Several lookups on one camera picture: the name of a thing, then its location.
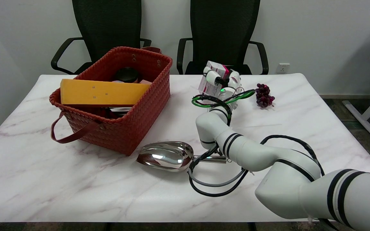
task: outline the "grapes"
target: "grapes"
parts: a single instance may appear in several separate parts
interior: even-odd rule
[[[269,86],[265,84],[258,83],[257,89],[255,89],[255,92],[257,94],[257,105],[261,108],[266,108],[269,105],[272,105],[272,102],[275,100],[275,97],[270,96],[270,89]]]

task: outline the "white marble tabletop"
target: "white marble tabletop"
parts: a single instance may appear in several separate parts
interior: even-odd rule
[[[60,110],[48,101],[69,75],[41,75],[22,103],[0,126],[0,222],[272,222],[286,219],[270,212],[254,191],[268,169],[248,174],[231,194],[211,198],[194,192],[185,173],[169,173],[83,141],[59,144],[50,125]],[[200,76],[171,76],[171,98],[140,146],[184,141],[195,154],[199,143],[195,118],[205,111],[191,104]],[[239,101],[231,126],[253,140],[271,134],[300,138],[315,150],[325,172],[354,168],[370,172],[370,155],[342,125],[302,74],[242,76],[247,90],[270,86],[275,107],[260,109],[255,97]],[[71,133],[65,119],[57,137]],[[272,139],[272,146],[303,150]],[[203,181],[232,178],[235,163],[201,163]],[[225,189],[200,187],[217,193]]]

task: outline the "metal scoop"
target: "metal scoop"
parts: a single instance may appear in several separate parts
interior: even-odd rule
[[[180,141],[150,143],[143,146],[137,161],[143,165],[170,172],[186,171],[194,156],[191,145]],[[226,164],[224,156],[210,156],[204,162]]]

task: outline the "electrical outlet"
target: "electrical outlet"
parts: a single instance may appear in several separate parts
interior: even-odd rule
[[[289,63],[279,63],[278,67],[276,68],[276,73],[287,73],[289,70]]]

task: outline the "mesh chair back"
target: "mesh chair back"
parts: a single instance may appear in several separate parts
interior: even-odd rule
[[[243,64],[260,0],[191,0],[193,61]]]
[[[72,5],[91,61],[114,47],[140,48],[141,0],[72,0]]]

